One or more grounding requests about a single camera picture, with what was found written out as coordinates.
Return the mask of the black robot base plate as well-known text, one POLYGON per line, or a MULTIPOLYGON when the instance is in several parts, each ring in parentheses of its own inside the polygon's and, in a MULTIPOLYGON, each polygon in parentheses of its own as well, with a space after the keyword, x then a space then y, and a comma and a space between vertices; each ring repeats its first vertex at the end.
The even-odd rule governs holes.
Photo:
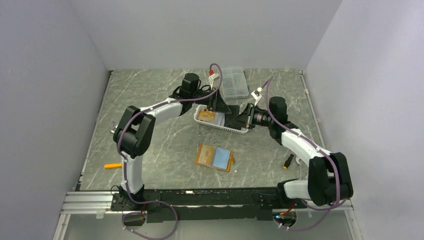
POLYGON ((271 221, 280 212, 295 213, 306 206, 284 200, 276 187, 146 189, 132 202, 123 191, 112 194, 113 213, 143 212, 148 223, 188 220, 256 219, 271 221))

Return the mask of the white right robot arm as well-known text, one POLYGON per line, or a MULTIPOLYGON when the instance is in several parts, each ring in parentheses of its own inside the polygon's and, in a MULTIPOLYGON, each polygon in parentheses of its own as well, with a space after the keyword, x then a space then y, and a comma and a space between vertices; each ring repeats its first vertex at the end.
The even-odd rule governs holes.
POLYGON ((297 200, 331 207, 353 196, 346 156, 341 152, 330 152, 307 138, 289 120, 283 97, 271 97, 266 109, 249 103, 244 110, 238 105, 229 105, 229 110, 225 116, 227 127, 236 130, 251 130, 256 126, 268 128, 272 139, 307 165, 306 180, 290 179, 277 184, 275 200, 280 207, 287 208, 297 200))

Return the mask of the white plastic basket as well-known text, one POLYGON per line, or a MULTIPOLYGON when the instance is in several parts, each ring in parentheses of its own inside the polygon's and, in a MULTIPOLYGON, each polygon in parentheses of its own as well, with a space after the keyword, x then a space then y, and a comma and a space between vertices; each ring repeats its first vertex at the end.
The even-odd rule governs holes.
POLYGON ((229 132, 234 132, 238 134, 245 134, 249 130, 246 128, 234 129, 229 126, 225 126, 225 114, 220 112, 213 112, 207 110, 206 105, 198 105, 196 107, 196 112, 193 115, 193 119, 200 125, 208 126, 211 128, 216 128, 220 130, 225 130, 229 132))

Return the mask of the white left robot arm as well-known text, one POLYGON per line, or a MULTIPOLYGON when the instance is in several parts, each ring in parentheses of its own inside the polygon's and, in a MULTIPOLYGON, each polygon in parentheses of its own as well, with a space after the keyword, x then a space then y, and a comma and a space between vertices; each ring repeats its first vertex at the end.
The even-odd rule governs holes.
POLYGON ((194 104, 205 105, 212 112, 232 113, 219 89, 201 85, 200 77, 195 73, 187 73, 181 85, 166 100, 144 108, 130 105, 125 109, 114 130, 113 141, 123 163, 123 177, 118 189, 129 209, 137 210, 144 203, 143 155, 150 147, 155 126, 184 115, 194 104))

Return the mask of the orange leather card holder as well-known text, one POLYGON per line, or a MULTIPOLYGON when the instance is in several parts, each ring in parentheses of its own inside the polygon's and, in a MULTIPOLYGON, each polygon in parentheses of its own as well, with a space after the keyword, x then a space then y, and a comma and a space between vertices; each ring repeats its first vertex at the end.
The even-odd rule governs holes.
POLYGON ((195 158, 195 161, 194 161, 194 163, 196 165, 203 166, 203 167, 206 167, 206 168, 215 169, 215 170, 219 170, 219 171, 224 171, 224 172, 229 172, 231 170, 232 164, 235 163, 234 151, 233 150, 214 146, 215 152, 214 152, 212 164, 210 166, 207 166, 207 165, 201 165, 201 164, 196 163, 199 147, 198 147, 196 158, 195 158))

